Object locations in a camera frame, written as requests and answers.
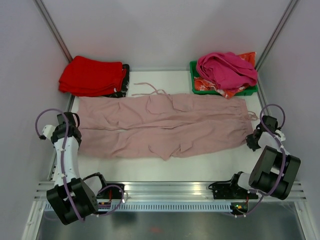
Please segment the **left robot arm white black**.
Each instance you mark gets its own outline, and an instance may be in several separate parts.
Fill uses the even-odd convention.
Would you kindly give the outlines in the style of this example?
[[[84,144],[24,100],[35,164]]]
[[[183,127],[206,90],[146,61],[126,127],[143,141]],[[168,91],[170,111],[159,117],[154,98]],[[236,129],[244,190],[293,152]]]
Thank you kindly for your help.
[[[78,114],[52,110],[59,112],[58,126],[46,125],[39,135],[41,140],[49,139],[52,142],[57,159],[57,179],[53,188],[46,191],[46,198],[64,225],[78,220],[83,222],[87,216],[98,212],[97,198],[105,198],[109,186],[99,172],[80,177],[78,150],[82,135]],[[90,188],[85,180],[92,177],[98,177],[100,181]]]

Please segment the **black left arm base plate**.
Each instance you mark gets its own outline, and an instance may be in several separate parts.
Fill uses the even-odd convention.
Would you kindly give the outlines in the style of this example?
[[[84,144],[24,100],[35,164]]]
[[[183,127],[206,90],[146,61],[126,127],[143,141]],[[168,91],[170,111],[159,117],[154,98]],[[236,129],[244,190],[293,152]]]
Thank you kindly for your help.
[[[98,191],[96,198],[121,200],[122,193],[125,193],[125,185],[123,183],[107,183]]]

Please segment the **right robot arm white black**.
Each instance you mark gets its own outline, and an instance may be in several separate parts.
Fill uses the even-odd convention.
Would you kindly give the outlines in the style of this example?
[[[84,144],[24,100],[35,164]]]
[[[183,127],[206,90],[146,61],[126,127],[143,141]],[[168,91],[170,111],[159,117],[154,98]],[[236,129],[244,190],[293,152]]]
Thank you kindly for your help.
[[[228,193],[240,198],[248,193],[260,193],[285,200],[291,192],[301,160],[291,155],[283,146],[285,140],[276,118],[264,115],[252,134],[246,137],[246,145],[252,150],[261,149],[251,173],[238,172],[228,185]]]

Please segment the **light pink trousers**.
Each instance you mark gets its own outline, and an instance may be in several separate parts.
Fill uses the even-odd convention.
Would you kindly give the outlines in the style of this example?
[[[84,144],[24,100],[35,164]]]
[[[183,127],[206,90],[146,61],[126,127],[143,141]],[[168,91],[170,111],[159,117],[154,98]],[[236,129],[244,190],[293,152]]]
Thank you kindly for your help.
[[[80,97],[82,155],[111,158],[187,158],[237,148],[257,115],[244,99],[168,94]]]

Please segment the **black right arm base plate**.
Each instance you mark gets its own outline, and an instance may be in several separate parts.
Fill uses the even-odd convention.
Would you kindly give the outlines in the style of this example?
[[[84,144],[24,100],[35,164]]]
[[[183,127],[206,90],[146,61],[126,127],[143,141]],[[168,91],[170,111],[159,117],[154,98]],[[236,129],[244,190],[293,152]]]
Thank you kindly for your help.
[[[257,200],[255,193],[248,193],[248,190],[230,183],[210,184],[208,189],[212,191],[215,200]]]

